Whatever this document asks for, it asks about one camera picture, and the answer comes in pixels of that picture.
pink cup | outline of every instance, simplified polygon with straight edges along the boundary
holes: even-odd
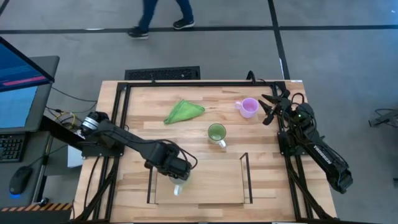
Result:
[[[259,109],[259,103],[256,99],[246,98],[242,102],[237,101],[235,108],[240,110],[242,117],[252,118]]]

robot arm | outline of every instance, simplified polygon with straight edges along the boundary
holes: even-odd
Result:
[[[329,184],[333,189],[340,193],[345,193],[346,189],[353,183],[349,166],[344,159],[329,147],[323,138],[320,137],[314,112],[308,103],[292,103],[289,99],[290,93],[273,97],[263,95],[275,106],[269,106],[259,100],[267,114],[263,124],[268,125],[274,116],[282,118],[288,124],[284,130],[278,134],[280,151],[284,156],[293,156],[297,152],[305,151],[312,159],[325,171]]]
[[[100,144],[109,150],[120,145],[130,147],[146,160],[146,168],[156,167],[163,175],[186,180],[192,169],[191,163],[178,158],[181,150],[173,142],[143,140],[114,125],[106,113],[91,112],[81,126],[81,133],[87,139],[93,140],[91,142],[95,142],[94,144]]]

black shoe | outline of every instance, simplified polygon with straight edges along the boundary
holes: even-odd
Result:
[[[142,31],[139,27],[134,27],[128,32],[129,36],[134,39],[146,40],[149,38],[148,32]]]
[[[184,28],[193,27],[194,25],[195,21],[187,22],[184,19],[180,19],[179,21],[173,23],[174,29],[184,29]]]

person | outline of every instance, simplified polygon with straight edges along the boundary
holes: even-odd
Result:
[[[129,35],[135,39],[148,39],[149,24],[155,12],[155,7],[158,0],[143,0],[144,14],[142,15],[139,25],[129,31]],[[173,23],[174,29],[180,30],[184,28],[193,27],[195,21],[193,20],[193,12],[189,0],[176,0],[181,8],[183,18]]]

green towel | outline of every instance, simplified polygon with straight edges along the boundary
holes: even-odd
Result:
[[[170,112],[169,116],[163,121],[164,124],[172,124],[179,121],[196,118],[205,112],[204,107],[194,105],[188,101],[179,101]]]

